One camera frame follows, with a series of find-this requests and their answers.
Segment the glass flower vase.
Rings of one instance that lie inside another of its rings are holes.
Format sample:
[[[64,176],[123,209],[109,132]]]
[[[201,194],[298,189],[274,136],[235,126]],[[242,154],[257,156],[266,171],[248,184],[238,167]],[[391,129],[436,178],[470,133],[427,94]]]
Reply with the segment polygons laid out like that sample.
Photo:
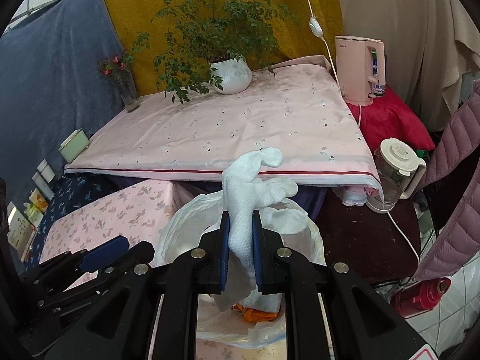
[[[115,79],[116,87],[124,103],[124,108],[128,113],[137,110],[140,103],[137,100],[137,90],[134,84],[134,78],[129,70],[123,70]]]

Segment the red pink flowers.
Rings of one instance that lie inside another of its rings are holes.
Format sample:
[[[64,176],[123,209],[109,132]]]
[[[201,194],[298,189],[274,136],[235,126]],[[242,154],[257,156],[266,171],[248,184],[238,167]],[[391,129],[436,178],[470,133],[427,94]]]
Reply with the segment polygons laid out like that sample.
[[[99,63],[99,71],[105,77],[118,78],[130,70],[134,57],[129,53],[114,55]]]

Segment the orange patterned small box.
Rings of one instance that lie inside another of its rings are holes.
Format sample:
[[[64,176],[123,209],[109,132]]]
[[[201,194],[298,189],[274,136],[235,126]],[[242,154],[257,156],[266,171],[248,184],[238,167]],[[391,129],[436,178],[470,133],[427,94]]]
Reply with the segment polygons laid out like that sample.
[[[35,188],[31,191],[28,199],[39,211],[41,211],[41,213],[45,213],[47,211],[49,203],[38,188]]]

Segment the white round jar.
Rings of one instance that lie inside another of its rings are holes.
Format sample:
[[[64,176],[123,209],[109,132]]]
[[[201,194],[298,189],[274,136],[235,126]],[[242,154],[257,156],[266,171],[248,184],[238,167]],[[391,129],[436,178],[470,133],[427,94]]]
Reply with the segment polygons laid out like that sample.
[[[43,159],[37,166],[37,171],[40,173],[46,183],[50,183],[55,178],[55,172],[48,164],[47,160]]]

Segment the red thermos bottle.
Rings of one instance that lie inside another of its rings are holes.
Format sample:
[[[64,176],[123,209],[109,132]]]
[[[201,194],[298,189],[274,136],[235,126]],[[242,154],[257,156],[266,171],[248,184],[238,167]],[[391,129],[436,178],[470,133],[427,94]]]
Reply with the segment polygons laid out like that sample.
[[[424,280],[397,292],[391,306],[403,318],[433,310],[452,284],[449,277]]]

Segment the pale green tissue box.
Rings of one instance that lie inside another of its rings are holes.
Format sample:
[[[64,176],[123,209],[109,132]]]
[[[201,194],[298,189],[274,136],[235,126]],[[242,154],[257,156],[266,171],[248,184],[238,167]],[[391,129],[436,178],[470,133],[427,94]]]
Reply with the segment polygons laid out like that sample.
[[[71,163],[89,145],[89,138],[82,129],[76,129],[58,148],[67,163]]]

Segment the pink dotted mattress cover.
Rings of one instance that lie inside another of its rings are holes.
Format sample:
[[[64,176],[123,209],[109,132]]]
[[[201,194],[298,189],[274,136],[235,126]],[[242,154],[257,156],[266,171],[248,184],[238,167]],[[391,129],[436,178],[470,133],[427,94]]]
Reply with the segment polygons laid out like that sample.
[[[281,166],[264,179],[335,187],[348,206],[362,205],[382,186],[373,155],[322,55],[256,71],[238,94],[169,94],[141,98],[93,135],[66,172],[175,181],[218,181],[240,155],[277,147]]]

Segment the green tissue pack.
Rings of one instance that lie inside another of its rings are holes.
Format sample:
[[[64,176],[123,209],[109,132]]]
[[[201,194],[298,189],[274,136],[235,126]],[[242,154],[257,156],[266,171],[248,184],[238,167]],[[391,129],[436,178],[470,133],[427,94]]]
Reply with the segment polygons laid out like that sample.
[[[28,221],[36,228],[39,227],[44,218],[44,214],[33,203],[24,203],[24,215]]]

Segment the mauve puffer jacket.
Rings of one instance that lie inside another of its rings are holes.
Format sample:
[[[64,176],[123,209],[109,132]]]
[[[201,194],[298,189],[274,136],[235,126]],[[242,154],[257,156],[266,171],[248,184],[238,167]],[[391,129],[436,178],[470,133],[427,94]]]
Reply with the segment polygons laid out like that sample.
[[[416,281],[453,275],[479,252],[479,81],[445,127],[417,187],[427,200],[436,241]]]

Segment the white plant pot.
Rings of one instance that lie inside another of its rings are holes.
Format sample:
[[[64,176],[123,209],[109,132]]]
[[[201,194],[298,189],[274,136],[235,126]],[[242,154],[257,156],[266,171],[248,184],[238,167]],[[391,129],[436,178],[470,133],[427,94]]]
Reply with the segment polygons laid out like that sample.
[[[220,94],[238,94],[251,83],[252,71],[243,57],[210,65],[212,87]]]

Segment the glass jug with cream lid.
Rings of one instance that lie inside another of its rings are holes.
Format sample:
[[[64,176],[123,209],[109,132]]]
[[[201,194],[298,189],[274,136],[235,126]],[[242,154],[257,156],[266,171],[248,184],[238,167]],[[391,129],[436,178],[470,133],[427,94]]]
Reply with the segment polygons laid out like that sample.
[[[385,214],[399,200],[410,198],[426,171],[426,162],[397,138],[383,140],[374,152],[375,165],[382,190],[367,197],[366,204],[374,212]]]

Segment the green leafy plant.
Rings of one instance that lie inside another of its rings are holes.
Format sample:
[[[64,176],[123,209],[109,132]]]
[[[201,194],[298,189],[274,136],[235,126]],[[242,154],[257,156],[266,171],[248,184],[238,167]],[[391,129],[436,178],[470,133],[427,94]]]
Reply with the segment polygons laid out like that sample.
[[[272,72],[280,47],[278,22],[297,21],[275,0],[163,0],[155,18],[166,24],[166,47],[153,59],[156,86],[174,102],[223,89],[217,63],[252,60]]]

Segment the white textured paper towel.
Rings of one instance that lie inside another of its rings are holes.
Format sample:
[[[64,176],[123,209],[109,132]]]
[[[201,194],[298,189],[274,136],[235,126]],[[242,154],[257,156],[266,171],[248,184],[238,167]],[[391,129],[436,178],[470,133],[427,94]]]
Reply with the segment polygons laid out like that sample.
[[[264,228],[282,235],[308,228],[308,217],[301,209],[277,209],[275,205],[298,193],[290,179],[259,178],[263,166],[279,167],[283,155],[277,147],[266,147],[242,154],[222,173],[222,203],[229,213],[229,265],[225,290],[215,297],[220,311],[240,303],[260,311],[278,312],[281,295],[261,295],[256,289],[252,246],[252,215],[261,214]]]

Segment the navy floral cloth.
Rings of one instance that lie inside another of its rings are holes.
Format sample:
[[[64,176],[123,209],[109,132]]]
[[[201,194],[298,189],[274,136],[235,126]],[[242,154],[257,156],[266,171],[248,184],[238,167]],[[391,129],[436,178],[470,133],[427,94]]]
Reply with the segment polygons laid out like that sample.
[[[67,174],[61,176],[53,183],[55,196],[49,202],[44,217],[37,228],[29,256],[26,260],[25,270],[36,267],[41,258],[41,251],[46,243],[47,235],[53,223],[72,213],[76,209],[95,202],[101,197],[113,194],[120,187],[105,175],[96,174]]]

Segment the tall white bottle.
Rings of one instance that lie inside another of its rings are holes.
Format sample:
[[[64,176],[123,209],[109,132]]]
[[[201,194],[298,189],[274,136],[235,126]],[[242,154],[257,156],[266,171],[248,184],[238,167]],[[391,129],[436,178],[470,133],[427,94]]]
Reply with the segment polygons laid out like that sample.
[[[51,201],[54,198],[54,191],[50,188],[50,186],[47,184],[47,182],[39,172],[34,173],[34,175],[32,176],[32,181],[35,183],[37,188],[41,191],[42,195],[48,201]]]

